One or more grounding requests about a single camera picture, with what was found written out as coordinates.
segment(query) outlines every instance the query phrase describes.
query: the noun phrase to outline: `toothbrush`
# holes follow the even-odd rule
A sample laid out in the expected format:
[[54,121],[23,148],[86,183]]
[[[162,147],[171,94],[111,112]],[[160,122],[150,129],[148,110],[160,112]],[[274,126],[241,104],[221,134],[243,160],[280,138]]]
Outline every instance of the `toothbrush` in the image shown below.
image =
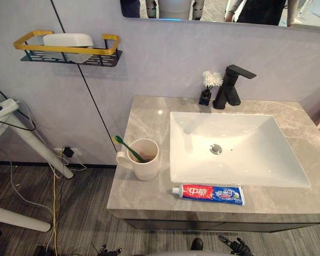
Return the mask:
[[131,149],[126,143],[124,143],[123,139],[122,139],[120,136],[116,135],[116,136],[114,137],[114,139],[115,139],[118,143],[124,145],[140,162],[142,162],[142,163],[148,162],[148,161],[144,160],[136,151],[134,151],[133,149]]

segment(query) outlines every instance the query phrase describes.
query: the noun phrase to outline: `marble countertop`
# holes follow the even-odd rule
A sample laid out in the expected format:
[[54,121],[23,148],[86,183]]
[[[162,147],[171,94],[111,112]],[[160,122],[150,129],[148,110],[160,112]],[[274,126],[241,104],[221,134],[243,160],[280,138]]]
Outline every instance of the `marble countertop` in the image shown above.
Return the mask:
[[[179,199],[170,180],[170,112],[273,115],[311,183],[310,188],[244,186],[245,206]],[[320,222],[320,131],[297,102],[242,100],[224,110],[198,99],[134,97],[124,140],[150,138],[160,150],[159,174],[141,181],[117,166],[107,209],[124,219]]]

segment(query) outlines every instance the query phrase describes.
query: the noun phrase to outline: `wall shelf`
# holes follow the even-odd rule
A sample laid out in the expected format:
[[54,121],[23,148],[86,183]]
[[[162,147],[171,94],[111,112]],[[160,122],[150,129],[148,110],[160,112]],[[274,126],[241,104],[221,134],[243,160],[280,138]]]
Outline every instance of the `wall shelf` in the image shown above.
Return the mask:
[[[34,36],[43,36],[52,33],[53,32],[50,30],[34,30],[24,35],[20,39],[16,40],[13,43],[13,46],[18,50],[24,50],[26,54],[24,57],[21,58],[21,61],[53,62],[88,66],[115,67],[122,54],[122,51],[117,49],[120,42],[120,38],[117,35],[102,35],[102,39],[104,40],[106,46],[105,49],[27,44],[27,40],[31,39]],[[113,46],[110,48],[108,48],[108,40],[114,41]],[[45,51],[61,52],[63,59],[48,58],[47,56],[45,56]],[[84,63],[75,63],[73,61],[67,60],[65,53],[92,54],[92,56]]]

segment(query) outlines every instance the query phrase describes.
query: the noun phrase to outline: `wooden floor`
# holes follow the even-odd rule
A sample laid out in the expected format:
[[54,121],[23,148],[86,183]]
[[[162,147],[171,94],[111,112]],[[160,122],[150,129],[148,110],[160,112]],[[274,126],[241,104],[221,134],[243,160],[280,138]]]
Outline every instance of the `wooden floor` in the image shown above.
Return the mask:
[[[184,231],[143,231],[120,221],[106,210],[114,169],[88,169],[76,172],[71,180],[57,180],[60,206],[58,255],[96,255],[91,245],[122,248],[121,255],[159,251],[188,250],[200,237],[206,250],[229,252],[218,240],[220,233]],[[52,222],[47,210],[22,201],[10,185],[10,167],[0,166],[0,207],[39,220]],[[14,184],[29,200],[52,205],[52,173],[48,167],[15,167]],[[32,255],[50,235],[0,223],[0,255]],[[224,233],[245,240],[256,256],[320,255],[320,225],[280,233]]]

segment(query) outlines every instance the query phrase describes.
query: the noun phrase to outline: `bathroom vanity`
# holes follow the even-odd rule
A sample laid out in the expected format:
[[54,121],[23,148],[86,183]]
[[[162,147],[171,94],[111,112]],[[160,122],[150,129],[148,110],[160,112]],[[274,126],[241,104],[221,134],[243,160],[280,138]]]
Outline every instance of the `bathroom vanity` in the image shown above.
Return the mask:
[[[171,111],[273,115],[310,188],[243,186],[245,206],[178,198],[172,187],[179,184],[170,179]],[[320,223],[320,131],[297,102],[242,100],[239,106],[216,110],[199,105],[198,99],[137,96],[124,141],[140,138],[158,143],[159,173],[141,181],[118,165],[107,204],[110,212],[136,228],[274,232]]]

